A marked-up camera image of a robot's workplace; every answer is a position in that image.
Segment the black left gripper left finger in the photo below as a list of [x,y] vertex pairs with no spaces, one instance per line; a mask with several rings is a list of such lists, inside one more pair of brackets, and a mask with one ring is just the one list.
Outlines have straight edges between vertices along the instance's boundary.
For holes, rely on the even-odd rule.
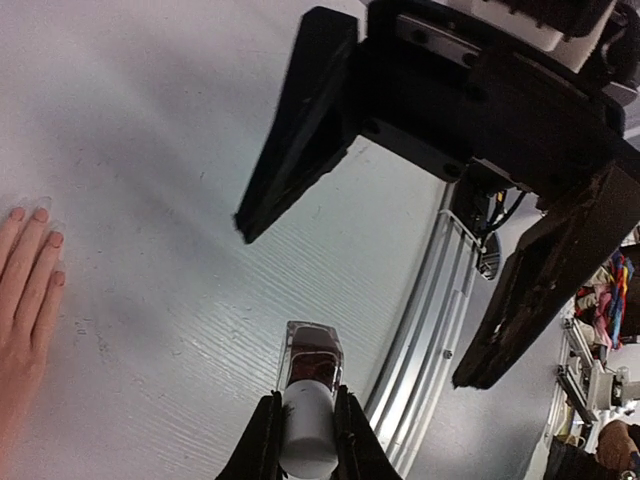
[[229,460],[216,480],[277,480],[283,406],[280,392],[273,391],[258,402]]

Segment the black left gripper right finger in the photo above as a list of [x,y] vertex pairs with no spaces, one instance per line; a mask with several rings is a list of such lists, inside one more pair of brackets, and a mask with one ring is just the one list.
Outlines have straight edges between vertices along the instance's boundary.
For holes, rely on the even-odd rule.
[[332,473],[340,480],[399,480],[356,396],[339,387],[334,409],[338,466]]

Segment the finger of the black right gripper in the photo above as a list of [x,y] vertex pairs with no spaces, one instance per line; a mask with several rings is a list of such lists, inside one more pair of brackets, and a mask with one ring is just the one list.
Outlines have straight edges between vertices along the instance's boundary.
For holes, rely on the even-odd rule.
[[245,243],[346,155],[355,129],[343,100],[357,44],[356,18],[326,7],[302,16],[271,129],[234,215]]
[[454,387],[491,388],[639,221],[639,171],[610,163],[560,197],[506,260]]

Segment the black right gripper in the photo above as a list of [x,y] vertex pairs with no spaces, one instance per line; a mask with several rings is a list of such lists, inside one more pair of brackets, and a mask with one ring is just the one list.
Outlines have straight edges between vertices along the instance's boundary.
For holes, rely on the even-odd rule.
[[431,1],[374,1],[354,61],[363,134],[455,181],[561,195],[603,172],[637,180],[621,107],[541,52]]

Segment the white nail polish cap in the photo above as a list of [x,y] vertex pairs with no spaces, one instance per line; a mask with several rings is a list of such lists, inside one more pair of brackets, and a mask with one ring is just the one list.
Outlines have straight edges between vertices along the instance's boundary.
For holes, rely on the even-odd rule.
[[297,381],[283,395],[284,424],[279,463],[297,479],[327,479],[338,465],[334,399],[315,380]]

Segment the red nail polish bottle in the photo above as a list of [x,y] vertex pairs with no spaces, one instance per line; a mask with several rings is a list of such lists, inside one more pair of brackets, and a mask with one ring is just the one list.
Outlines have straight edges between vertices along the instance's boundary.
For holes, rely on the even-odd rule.
[[326,387],[333,398],[342,383],[344,352],[337,330],[307,321],[286,324],[276,389],[312,380]]

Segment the mannequin hand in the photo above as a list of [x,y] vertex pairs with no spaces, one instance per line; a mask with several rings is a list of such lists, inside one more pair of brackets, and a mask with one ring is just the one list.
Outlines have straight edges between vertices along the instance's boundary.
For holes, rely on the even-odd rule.
[[44,207],[16,207],[1,225],[2,471],[44,375],[66,282],[56,269],[63,243]]

